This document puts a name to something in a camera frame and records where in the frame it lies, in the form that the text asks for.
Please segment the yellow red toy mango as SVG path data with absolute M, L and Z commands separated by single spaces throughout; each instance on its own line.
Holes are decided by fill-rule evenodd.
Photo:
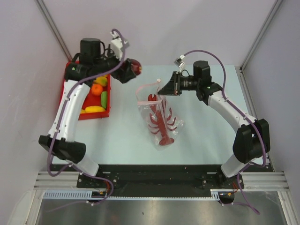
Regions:
M 106 87 L 108 85 L 108 79 L 105 76 L 100 76 L 94 80 L 94 83 Z

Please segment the clear zip top bag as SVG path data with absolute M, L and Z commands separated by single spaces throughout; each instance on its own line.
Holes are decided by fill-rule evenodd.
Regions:
M 161 79 L 140 86 L 135 91 L 137 108 L 150 134 L 152 145 L 162 151 L 174 144 L 184 121 L 177 116 L 166 96 L 159 95 Z

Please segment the dark red toy fruit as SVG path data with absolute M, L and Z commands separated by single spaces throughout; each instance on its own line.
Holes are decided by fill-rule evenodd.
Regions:
M 136 76 L 140 75 L 142 72 L 142 66 L 139 61 L 131 59 L 131 68 Z

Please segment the toy orange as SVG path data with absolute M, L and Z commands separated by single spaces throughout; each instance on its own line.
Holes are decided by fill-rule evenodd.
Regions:
M 100 84 L 93 84 L 91 87 L 91 93 L 94 96 L 100 96 L 103 91 L 104 91 L 104 88 Z

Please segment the green toy vegetable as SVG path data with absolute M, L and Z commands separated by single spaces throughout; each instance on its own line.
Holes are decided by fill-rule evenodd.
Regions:
M 107 108 L 107 91 L 103 91 L 101 93 L 101 106 L 106 109 Z

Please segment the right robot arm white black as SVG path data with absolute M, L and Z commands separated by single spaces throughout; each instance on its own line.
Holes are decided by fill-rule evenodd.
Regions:
M 226 98 L 224 89 L 212 81 L 207 61 L 194 62 L 193 74 L 189 76 L 183 76 L 182 71 L 174 71 L 158 94 L 179 96 L 184 90 L 196 91 L 199 101 L 218 112 L 236 133 L 233 154 L 217 171 L 216 182 L 221 188 L 229 187 L 233 183 L 233 177 L 254 159 L 262 157 L 263 164 L 266 163 L 266 154 L 270 151 L 268 122 L 247 115 Z

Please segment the aluminium corner post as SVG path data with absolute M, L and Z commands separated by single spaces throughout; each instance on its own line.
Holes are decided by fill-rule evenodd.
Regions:
M 48 25 L 50 31 L 52 32 L 54 38 L 56 39 L 57 44 L 59 45 L 60 49 L 65 55 L 67 61 L 71 61 L 72 55 L 45 2 L 43 0 L 34 0 L 34 2 L 37 5 L 42 16 L 44 17 L 46 24 Z
M 260 43 L 262 42 L 264 36 L 266 35 L 266 33 L 268 31 L 268 28 L 270 27 L 271 23 L 273 22 L 275 16 L 279 12 L 279 10 L 280 10 L 283 3 L 284 3 L 284 0 L 276 0 L 274 2 L 274 4 L 272 5 L 271 10 L 269 11 L 266 19 L 264 20 L 257 36 L 254 39 L 253 44 L 251 45 L 248 53 L 246 54 L 246 57 L 244 58 L 241 66 L 240 66 L 241 71 L 245 70 L 245 68 L 247 67 L 249 61 L 254 56 L 257 48 L 259 47 Z

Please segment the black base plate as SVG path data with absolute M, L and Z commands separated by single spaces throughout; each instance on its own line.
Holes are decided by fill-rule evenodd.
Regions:
M 209 197 L 212 189 L 244 188 L 241 175 L 226 178 L 220 165 L 101 165 L 99 177 L 113 183 L 113 197 Z

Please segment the red plastic bin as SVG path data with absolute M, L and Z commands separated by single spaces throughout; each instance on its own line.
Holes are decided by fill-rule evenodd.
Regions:
M 78 120 L 91 120 L 109 117 L 110 112 L 110 74 L 93 80 L 86 96 Z

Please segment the red toy lobster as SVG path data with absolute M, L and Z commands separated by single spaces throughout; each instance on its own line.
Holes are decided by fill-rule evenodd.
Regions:
M 149 114 L 150 122 L 153 126 L 148 125 L 149 128 L 154 129 L 155 131 L 150 131 L 153 135 L 161 134 L 161 140 L 159 145 L 167 146 L 174 143 L 174 139 L 169 136 L 168 131 L 175 131 L 176 117 L 173 118 L 172 109 L 169 108 L 169 114 L 166 117 L 167 110 L 167 101 L 165 99 L 161 100 L 160 104 L 153 104 L 158 101 L 158 95 L 150 94 L 148 95 L 148 101 L 150 102 L 150 109 L 152 113 Z

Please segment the aluminium rail frame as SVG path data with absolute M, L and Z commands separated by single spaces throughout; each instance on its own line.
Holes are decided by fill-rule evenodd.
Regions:
M 56 177 L 52 177 L 48 172 L 39 172 L 34 188 L 35 189 L 56 189 L 71 190 L 77 185 L 79 172 L 62 172 Z

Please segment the left aluminium corner post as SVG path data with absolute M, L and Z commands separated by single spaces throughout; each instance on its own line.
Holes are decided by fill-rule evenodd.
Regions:
M 44 17 L 46 24 L 48 25 L 50 31 L 52 32 L 54 38 L 56 39 L 57 44 L 59 45 L 60 49 L 65 55 L 67 61 L 71 61 L 72 55 L 45 2 L 43 0 L 34 0 L 34 2 L 37 5 L 42 16 Z

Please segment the right aluminium corner post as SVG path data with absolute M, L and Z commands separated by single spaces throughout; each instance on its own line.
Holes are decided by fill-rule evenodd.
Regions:
M 244 58 L 241 66 L 240 66 L 241 71 L 245 70 L 245 68 L 247 67 L 249 61 L 254 56 L 257 48 L 259 47 L 260 43 L 262 42 L 264 36 L 266 35 L 266 33 L 268 31 L 268 28 L 270 27 L 271 23 L 273 22 L 275 16 L 279 12 L 279 10 L 280 10 L 283 3 L 284 3 L 284 0 L 276 0 L 274 2 L 274 4 L 272 5 L 271 10 L 269 11 L 266 19 L 264 20 L 257 36 L 254 39 L 253 44 L 251 45 L 248 53 L 246 54 L 246 57 Z

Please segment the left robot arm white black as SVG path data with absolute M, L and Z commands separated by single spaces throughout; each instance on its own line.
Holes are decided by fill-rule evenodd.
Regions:
M 98 173 L 99 166 L 86 153 L 86 145 L 75 141 L 75 127 L 82 105 L 93 81 L 99 76 L 110 74 L 121 83 L 127 83 L 140 74 L 140 64 L 134 59 L 125 59 L 129 43 L 120 36 L 114 37 L 108 48 L 97 38 L 80 41 L 80 52 L 67 64 L 64 74 L 63 94 L 60 105 L 47 135 L 41 135 L 38 143 L 48 152 L 47 165 L 53 157 L 75 165 L 88 174 L 87 182 L 97 188 L 104 178 Z

